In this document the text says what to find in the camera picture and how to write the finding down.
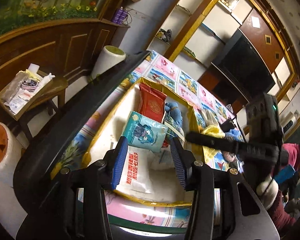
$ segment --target tv screen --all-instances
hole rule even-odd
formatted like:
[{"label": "tv screen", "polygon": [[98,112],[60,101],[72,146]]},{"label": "tv screen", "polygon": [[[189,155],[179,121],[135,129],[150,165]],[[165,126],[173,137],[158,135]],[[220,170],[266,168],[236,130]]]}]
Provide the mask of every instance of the tv screen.
[{"label": "tv screen", "polygon": [[248,101],[263,92],[269,92],[275,85],[261,56],[239,29],[212,64],[240,90]]}]

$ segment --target teal package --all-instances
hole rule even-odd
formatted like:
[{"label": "teal package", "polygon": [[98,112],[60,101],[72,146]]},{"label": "teal package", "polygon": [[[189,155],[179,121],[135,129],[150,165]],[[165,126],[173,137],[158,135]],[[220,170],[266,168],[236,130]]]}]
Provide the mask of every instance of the teal package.
[{"label": "teal package", "polygon": [[132,111],[122,133],[131,146],[160,152],[168,127]]}]

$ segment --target white cylindrical stool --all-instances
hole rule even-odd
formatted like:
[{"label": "white cylindrical stool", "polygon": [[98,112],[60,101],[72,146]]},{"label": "white cylindrical stool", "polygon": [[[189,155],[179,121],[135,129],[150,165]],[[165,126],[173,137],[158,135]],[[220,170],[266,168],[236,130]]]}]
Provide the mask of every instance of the white cylindrical stool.
[{"label": "white cylindrical stool", "polygon": [[123,50],[114,46],[104,46],[93,67],[91,78],[95,79],[97,75],[102,74],[109,68],[117,65],[125,58],[126,54]]},{"label": "white cylindrical stool", "polygon": [[0,179],[13,187],[13,173],[21,158],[22,145],[9,128],[0,123]]}]

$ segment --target purple bottle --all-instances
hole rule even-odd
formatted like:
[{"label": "purple bottle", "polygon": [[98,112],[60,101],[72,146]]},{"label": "purple bottle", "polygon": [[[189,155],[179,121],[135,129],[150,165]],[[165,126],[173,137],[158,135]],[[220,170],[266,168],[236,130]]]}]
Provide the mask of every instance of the purple bottle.
[{"label": "purple bottle", "polygon": [[123,12],[123,7],[120,7],[120,8],[115,12],[115,14],[113,15],[111,21],[112,21],[113,23],[117,23],[118,20],[119,20],[120,15],[122,14],[122,12]]},{"label": "purple bottle", "polygon": [[122,14],[119,17],[119,20],[117,21],[117,24],[122,24],[123,20],[128,15],[128,11],[126,9],[123,10]]}]

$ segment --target pink shirt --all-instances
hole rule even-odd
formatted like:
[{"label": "pink shirt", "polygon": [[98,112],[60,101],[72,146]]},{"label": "pink shirt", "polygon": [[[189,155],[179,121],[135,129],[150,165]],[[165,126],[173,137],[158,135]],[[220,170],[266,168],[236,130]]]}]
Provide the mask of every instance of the pink shirt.
[{"label": "pink shirt", "polygon": [[289,153],[288,164],[290,164],[296,171],[300,167],[300,150],[299,145],[295,143],[284,143],[282,148]]}]

